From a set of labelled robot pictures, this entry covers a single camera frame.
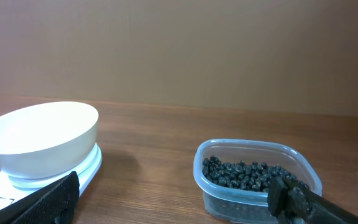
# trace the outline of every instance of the white bowl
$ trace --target white bowl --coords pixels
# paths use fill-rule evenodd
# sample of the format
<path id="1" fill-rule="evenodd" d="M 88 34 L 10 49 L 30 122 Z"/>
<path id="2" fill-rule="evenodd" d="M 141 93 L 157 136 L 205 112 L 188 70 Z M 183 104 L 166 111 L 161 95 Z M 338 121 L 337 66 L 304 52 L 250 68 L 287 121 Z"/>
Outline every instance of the white bowl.
<path id="1" fill-rule="evenodd" d="M 0 170 L 12 177 L 44 178 L 81 163 L 92 150 L 98 111 L 78 102 L 55 102 L 0 116 Z"/>

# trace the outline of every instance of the bowl rim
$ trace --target bowl rim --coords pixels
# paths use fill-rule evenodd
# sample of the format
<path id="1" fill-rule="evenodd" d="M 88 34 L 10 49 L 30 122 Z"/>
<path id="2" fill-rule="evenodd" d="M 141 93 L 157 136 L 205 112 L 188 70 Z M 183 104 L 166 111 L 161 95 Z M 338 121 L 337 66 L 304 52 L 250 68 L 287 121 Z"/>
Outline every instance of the bowl rim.
<path id="1" fill-rule="evenodd" d="M 19 154 L 28 154 L 28 153 L 33 153 L 33 152 L 39 152 L 39 151 L 43 151 L 43 150 L 46 150 L 46 149 L 51 149 L 51 148 L 54 148 L 54 147 L 57 147 L 57 146 L 61 146 L 62 144 L 66 144 L 80 136 L 82 136 L 83 134 L 85 134 L 86 132 L 88 132 L 90 129 L 92 129 L 97 123 L 98 123 L 98 120 L 99 120 L 99 111 L 94 107 L 94 106 L 91 106 L 87 103 L 82 103 L 82 102 L 77 102 L 77 101 L 54 101 L 54 102 L 48 102 L 48 103 L 41 103 L 41 104 L 37 104 L 37 105 L 32 105 L 32 106 L 26 106 L 24 108 L 20 108 L 20 109 L 17 109 L 17 110 L 14 110 L 14 111 L 11 111 L 11 112 L 8 112 L 4 115 L 1 115 L 0 116 L 0 119 L 3 119 L 7 116 L 12 116 L 12 114 L 14 113 L 19 113 L 20 111 L 24 111 L 24 110 L 27 110 L 29 108 L 34 108 L 34 107 L 38 107 L 38 106 L 44 106 L 44 105 L 52 105 L 52 104 L 64 104 L 64 103 L 75 103 L 75 104 L 79 104 L 79 105 L 83 105 L 85 107 L 88 107 L 90 110 L 92 110 L 94 112 L 94 121 L 92 122 L 92 125 L 86 129 L 84 129 L 84 131 L 82 131 L 81 133 L 79 133 L 78 135 L 76 135 L 75 137 L 73 138 L 70 138 L 70 139 L 67 139 L 65 142 L 61 142 L 60 144 L 56 144 L 54 146 L 50 146 L 50 147 L 45 147 L 45 148 L 40 148 L 40 149 L 36 149 L 36 150 L 33 150 L 33 151 L 26 151 L 26 152 L 0 152 L 0 155 L 19 155 Z"/>

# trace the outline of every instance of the plastic container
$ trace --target plastic container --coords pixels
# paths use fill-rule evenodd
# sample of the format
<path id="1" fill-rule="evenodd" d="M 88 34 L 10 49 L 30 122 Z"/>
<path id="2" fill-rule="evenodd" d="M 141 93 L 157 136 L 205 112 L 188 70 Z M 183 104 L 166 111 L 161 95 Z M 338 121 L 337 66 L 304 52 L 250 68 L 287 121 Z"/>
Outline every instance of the plastic container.
<path id="1" fill-rule="evenodd" d="M 201 189 L 206 211 L 215 218 L 234 223 L 278 223 L 267 210 L 267 193 L 229 189 L 210 182 L 202 173 L 203 159 L 215 155 L 223 162 L 246 164 L 266 162 L 268 166 L 280 164 L 321 195 L 323 186 L 309 162 L 294 149 L 282 144 L 238 140 L 212 139 L 202 143 L 196 153 L 193 175 Z"/>

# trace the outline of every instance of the wooden table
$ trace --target wooden table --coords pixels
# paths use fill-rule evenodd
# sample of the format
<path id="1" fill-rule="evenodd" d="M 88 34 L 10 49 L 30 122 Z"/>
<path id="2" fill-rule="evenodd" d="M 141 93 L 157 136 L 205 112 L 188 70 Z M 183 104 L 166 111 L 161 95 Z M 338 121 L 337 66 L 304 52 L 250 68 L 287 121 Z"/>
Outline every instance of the wooden table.
<path id="1" fill-rule="evenodd" d="M 0 96 L 0 115 L 61 99 Z M 358 215 L 358 118 L 83 101 L 100 114 L 103 163 L 76 223 L 221 223 L 193 178 L 197 147 L 213 138 L 279 142 L 301 152 L 328 200 Z"/>

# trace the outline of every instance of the kitchen scale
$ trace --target kitchen scale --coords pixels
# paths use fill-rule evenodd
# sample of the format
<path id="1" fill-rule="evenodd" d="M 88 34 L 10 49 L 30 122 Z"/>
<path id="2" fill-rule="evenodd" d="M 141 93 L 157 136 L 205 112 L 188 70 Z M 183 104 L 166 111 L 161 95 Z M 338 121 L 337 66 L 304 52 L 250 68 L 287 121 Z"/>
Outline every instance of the kitchen scale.
<path id="1" fill-rule="evenodd" d="M 102 163 L 102 153 L 99 146 L 95 143 L 87 157 L 76 167 L 51 177 L 40 179 L 21 179 L 10 177 L 5 172 L 0 172 L 0 210 L 11 205 L 18 200 L 30 195 L 31 193 L 51 184 L 68 175 L 71 171 L 76 171 L 80 182 L 80 196 L 91 182 L 94 175 Z"/>

